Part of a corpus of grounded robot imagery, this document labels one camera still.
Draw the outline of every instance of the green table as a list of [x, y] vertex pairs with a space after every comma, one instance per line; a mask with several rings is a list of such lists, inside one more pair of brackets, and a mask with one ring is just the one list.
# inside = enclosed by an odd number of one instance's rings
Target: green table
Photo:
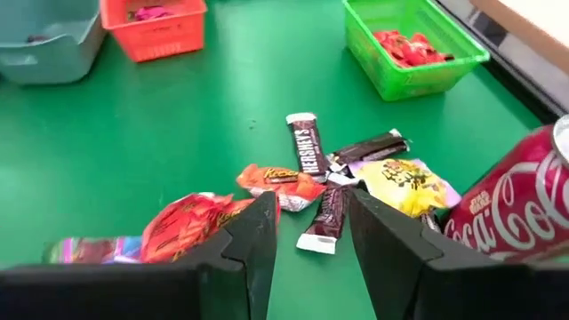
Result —
[[[0, 83], [0, 261], [38, 262], [65, 236], [140, 234], [191, 192], [248, 195], [250, 163], [296, 168], [285, 116], [311, 111], [325, 152], [397, 128], [409, 156], [464, 192], [540, 122], [484, 68], [446, 94], [383, 102], [329, 0], [217, 0], [206, 47], [136, 65], [110, 37], [78, 84]], [[349, 226], [334, 256], [284, 213], [269, 319], [373, 319]]]

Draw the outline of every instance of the hershey's logo text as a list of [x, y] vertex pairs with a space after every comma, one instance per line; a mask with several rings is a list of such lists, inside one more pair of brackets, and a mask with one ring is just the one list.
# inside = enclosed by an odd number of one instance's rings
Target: hershey's logo text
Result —
[[319, 173], [318, 162], [314, 148], [314, 141], [310, 135], [310, 130], [302, 129], [294, 131], [294, 138], [296, 139], [296, 146], [299, 150], [301, 157], [302, 172], [305, 173]]

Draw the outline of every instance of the green plastic basket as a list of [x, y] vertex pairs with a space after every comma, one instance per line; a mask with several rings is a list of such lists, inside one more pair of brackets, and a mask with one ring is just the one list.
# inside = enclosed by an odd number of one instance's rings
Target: green plastic basket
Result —
[[[386, 101], [445, 92], [490, 54], [429, 0], [343, 0], [346, 39], [365, 73]], [[455, 60], [400, 68], [373, 37], [375, 31], [424, 34]]]

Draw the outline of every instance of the coca-cola can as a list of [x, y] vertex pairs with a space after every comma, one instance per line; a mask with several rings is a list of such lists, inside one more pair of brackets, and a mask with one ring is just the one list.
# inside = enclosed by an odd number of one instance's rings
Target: coca-cola can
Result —
[[450, 212], [445, 234], [496, 260], [569, 254], [569, 115], [501, 159]]

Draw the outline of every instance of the hershey's chocolate bar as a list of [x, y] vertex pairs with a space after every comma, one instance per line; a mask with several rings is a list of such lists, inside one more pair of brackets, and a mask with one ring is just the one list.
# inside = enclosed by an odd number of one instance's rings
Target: hershey's chocolate bar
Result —
[[392, 129], [376, 138], [341, 148], [327, 155], [326, 158], [329, 161], [330, 169], [333, 172], [338, 172], [346, 164], [355, 161], [381, 160], [403, 151], [409, 151], [409, 144], [397, 129]]
[[311, 175], [316, 182], [326, 182], [328, 163], [320, 145], [317, 117], [303, 112], [287, 116], [286, 122], [293, 133], [300, 171]]
[[336, 242], [341, 237], [348, 210], [350, 186], [328, 183], [322, 195], [317, 216], [299, 237], [296, 247], [313, 252], [335, 254]]

